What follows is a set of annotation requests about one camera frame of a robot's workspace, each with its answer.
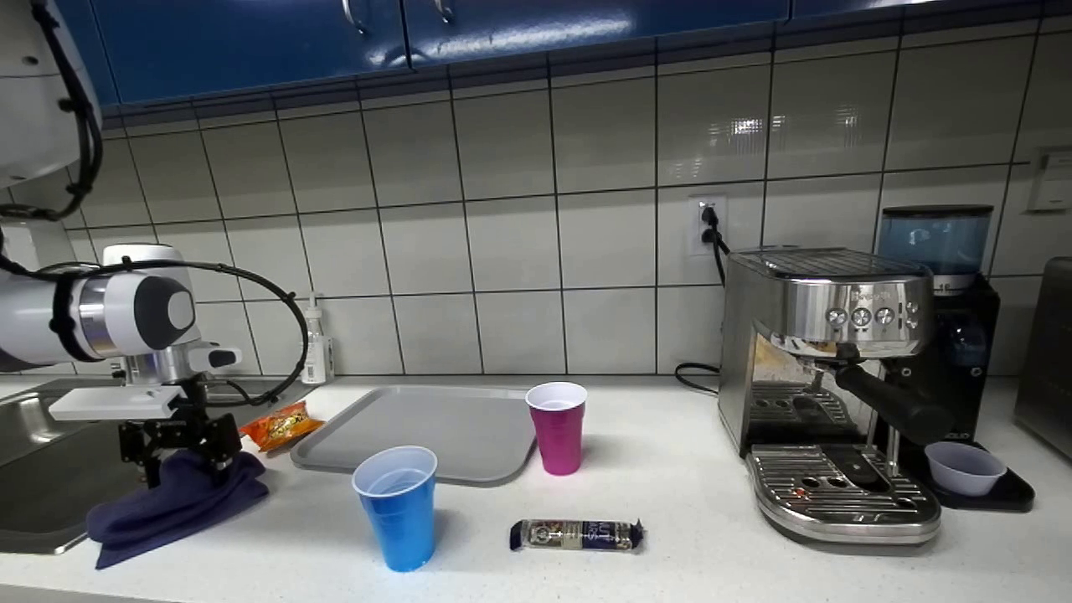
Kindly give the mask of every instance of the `dark blue cloth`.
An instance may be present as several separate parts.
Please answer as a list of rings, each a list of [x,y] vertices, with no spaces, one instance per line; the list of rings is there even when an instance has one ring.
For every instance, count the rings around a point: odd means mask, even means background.
[[[261,503],[269,495],[269,486],[256,481],[261,473],[263,465],[254,457],[238,457],[224,479],[215,479],[200,457],[175,451],[161,465],[157,490],[89,509],[88,537],[99,543],[97,569],[161,549]]]

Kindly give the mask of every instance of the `small bowl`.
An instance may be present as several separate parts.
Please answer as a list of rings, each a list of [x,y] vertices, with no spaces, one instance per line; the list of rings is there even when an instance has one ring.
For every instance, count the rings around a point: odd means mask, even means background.
[[[968,443],[931,443],[925,457],[931,465],[931,479],[959,495],[988,495],[1007,473],[997,457]]]

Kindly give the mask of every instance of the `pink cup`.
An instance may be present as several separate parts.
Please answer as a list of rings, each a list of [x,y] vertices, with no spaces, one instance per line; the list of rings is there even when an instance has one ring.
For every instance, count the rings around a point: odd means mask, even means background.
[[[549,477],[568,477],[578,468],[585,397],[585,390],[571,381],[541,381],[524,394],[537,422],[537,450]]]

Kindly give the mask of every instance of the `kitchen counter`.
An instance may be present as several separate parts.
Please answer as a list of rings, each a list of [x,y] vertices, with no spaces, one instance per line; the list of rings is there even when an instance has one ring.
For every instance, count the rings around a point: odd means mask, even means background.
[[[378,381],[313,393],[353,403]],[[144,598],[1068,598],[1072,465],[1011,425],[1013,381],[990,381],[977,443],[1034,486],[1034,509],[944,509],[914,553],[817,549],[774,531],[751,495],[718,403],[666,381],[585,381],[585,465],[557,479],[524,465],[496,490],[439,486],[439,549],[419,573],[389,573],[349,477],[269,463],[270,499],[251,512],[93,569],[68,555],[0,555],[0,585]],[[506,549],[524,516],[644,520],[647,549]]]

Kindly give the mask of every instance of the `blue plastic cup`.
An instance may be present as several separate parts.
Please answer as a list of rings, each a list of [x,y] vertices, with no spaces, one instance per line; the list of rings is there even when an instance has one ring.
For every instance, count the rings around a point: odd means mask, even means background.
[[[369,457],[353,468],[353,493],[378,540],[383,559],[396,573],[419,569],[434,549],[434,451],[396,445]]]

